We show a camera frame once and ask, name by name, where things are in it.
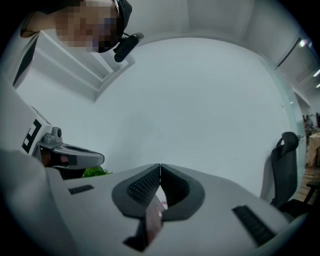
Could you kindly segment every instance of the green object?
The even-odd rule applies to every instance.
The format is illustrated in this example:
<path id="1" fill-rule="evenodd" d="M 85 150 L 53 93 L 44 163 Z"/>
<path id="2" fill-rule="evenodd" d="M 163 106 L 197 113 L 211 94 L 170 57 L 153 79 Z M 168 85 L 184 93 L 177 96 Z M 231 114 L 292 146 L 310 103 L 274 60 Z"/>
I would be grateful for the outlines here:
<path id="1" fill-rule="evenodd" d="M 109 173 L 108 170 L 103 170 L 101 166 L 97 166 L 97 167 L 91 167 L 91 168 L 85 169 L 83 173 L 83 177 L 88 178 L 88 177 L 107 175 L 111 173 Z"/>

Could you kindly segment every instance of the black chair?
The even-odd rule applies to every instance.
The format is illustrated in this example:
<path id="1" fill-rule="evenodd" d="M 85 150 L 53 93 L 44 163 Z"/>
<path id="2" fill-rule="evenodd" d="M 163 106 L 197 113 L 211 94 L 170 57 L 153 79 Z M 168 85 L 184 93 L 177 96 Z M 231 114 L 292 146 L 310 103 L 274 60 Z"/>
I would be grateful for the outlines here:
<path id="1" fill-rule="evenodd" d="M 287 217 L 288 215 L 291 216 L 292 219 L 310 211 L 312 205 L 308 204 L 308 201 L 315 190 L 320 189 L 320 182 L 310 181 L 307 183 L 310 191 L 304 202 L 295 199 L 288 201 L 296 192 L 298 186 L 296 153 L 298 145 L 297 135 L 294 132 L 287 131 L 282 134 L 276 148 L 271 152 L 275 188 L 275 195 L 271 204 L 279 208 Z"/>

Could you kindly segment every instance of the office chair backrest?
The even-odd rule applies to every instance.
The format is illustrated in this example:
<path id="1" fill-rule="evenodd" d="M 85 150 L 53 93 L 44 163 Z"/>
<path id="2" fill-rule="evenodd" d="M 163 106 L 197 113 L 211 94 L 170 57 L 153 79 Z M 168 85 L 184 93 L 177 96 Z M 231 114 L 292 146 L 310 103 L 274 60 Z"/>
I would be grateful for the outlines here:
<path id="1" fill-rule="evenodd" d="M 272 204 L 280 207 L 296 192 L 298 185 L 297 153 L 299 139 L 291 131 L 284 132 L 271 152 L 275 195 Z"/>

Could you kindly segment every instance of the black slot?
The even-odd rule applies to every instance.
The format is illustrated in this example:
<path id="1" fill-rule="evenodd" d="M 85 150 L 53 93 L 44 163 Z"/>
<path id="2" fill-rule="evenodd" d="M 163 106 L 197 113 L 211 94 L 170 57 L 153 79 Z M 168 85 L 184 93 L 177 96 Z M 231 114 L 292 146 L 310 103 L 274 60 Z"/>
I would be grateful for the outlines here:
<path id="1" fill-rule="evenodd" d="M 261 219 L 248 206 L 237 206 L 232 211 L 249 232 L 258 246 L 262 246 L 275 237 L 275 234 L 263 223 Z"/>
<path id="2" fill-rule="evenodd" d="M 71 195 L 74 195 L 74 194 L 78 194 L 78 193 L 85 192 L 88 190 L 93 190 L 93 189 L 94 189 L 94 187 L 91 185 L 84 185 L 84 186 L 69 188 L 69 191 L 70 191 Z"/>
<path id="3" fill-rule="evenodd" d="M 146 220 L 140 220 L 134 236 L 128 237 L 123 243 L 137 251 L 143 252 L 148 246 Z"/>

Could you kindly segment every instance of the white wall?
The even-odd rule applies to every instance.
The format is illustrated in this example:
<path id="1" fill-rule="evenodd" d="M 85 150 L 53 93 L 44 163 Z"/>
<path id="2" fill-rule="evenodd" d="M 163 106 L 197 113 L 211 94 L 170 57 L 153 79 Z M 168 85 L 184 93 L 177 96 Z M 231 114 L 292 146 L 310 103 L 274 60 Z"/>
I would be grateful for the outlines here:
<path id="1" fill-rule="evenodd" d="M 150 43 L 133 57 L 136 63 L 95 105 L 35 70 L 18 92 L 62 128 L 66 143 L 103 153 L 110 172 L 174 164 L 260 196 L 266 160 L 290 130 L 261 57 L 200 38 Z"/>

